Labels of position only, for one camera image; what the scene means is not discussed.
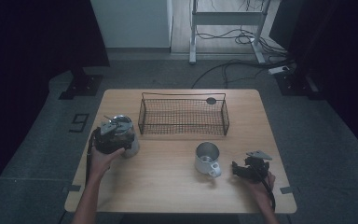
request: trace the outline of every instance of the gray carpet floor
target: gray carpet floor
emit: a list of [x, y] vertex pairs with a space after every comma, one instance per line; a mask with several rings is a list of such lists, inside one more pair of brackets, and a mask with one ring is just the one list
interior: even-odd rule
[[[59, 223], [68, 189], [87, 142], [103, 92], [108, 89], [189, 89], [205, 71], [226, 60], [118, 60], [110, 68], [87, 68], [103, 75], [96, 96], [59, 100], [72, 75], [50, 81], [50, 94], [33, 128], [0, 176], [0, 223]], [[282, 96], [267, 70], [228, 68], [230, 89], [260, 92], [294, 189], [297, 211], [278, 215], [281, 223], [358, 223], [358, 140], [326, 101]], [[196, 89], [223, 89], [221, 69], [201, 79]], [[76, 114], [89, 114], [82, 133]], [[69, 223], [73, 214], [64, 214]], [[97, 223], [120, 223], [122, 214], [99, 213]], [[262, 223], [260, 215], [237, 215], [239, 223]]]

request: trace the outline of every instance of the mug handle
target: mug handle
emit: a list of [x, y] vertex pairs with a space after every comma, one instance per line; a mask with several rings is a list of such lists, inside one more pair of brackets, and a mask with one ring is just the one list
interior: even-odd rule
[[209, 175], [211, 175], [213, 177], [218, 177], [222, 174], [222, 171], [220, 170], [219, 163], [217, 163], [217, 161], [211, 164], [211, 168], [212, 168], [212, 170], [210, 172], [208, 172]]

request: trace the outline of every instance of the wooden floor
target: wooden floor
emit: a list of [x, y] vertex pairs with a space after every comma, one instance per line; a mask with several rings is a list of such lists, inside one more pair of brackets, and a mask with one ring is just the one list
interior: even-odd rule
[[[263, 1], [267, 0], [250, 0], [247, 8], [247, 0], [199, 0], [198, 11], [260, 11]], [[269, 30], [274, 21], [276, 11], [281, 0], [271, 0], [268, 9], [267, 19], [263, 28], [262, 37], [269, 39]], [[173, 26], [172, 26], [172, 53], [188, 53], [189, 41], [191, 35], [190, 11], [192, 10], [192, 1], [172, 0], [173, 8]], [[199, 34], [222, 35], [229, 31], [240, 29], [239, 25], [202, 25], [198, 26]], [[256, 26], [242, 26], [242, 29], [255, 33]], [[235, 36], [240, 32], [233, 32], [227, 36]], [[217, 54], [244, 54], [253, 53], [250, 45], [240, 45], [235, 40], [230, 39], [201, 39], [197, 36], [197, 53], [217, 53]]]

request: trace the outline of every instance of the white wall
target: white wall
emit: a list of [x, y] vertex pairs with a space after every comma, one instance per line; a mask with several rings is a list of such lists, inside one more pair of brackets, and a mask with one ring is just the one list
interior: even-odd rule
[[169, 48], [172, 0], [91, 0], [107, 48]]

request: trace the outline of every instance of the metal mesh basket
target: metal mesh basket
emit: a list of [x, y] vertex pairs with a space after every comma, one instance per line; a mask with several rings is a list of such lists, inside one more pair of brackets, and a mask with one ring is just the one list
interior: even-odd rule
[[229, 120], [224, 93], [142, 93], [141, 134], [207, 133], [227, 135]]

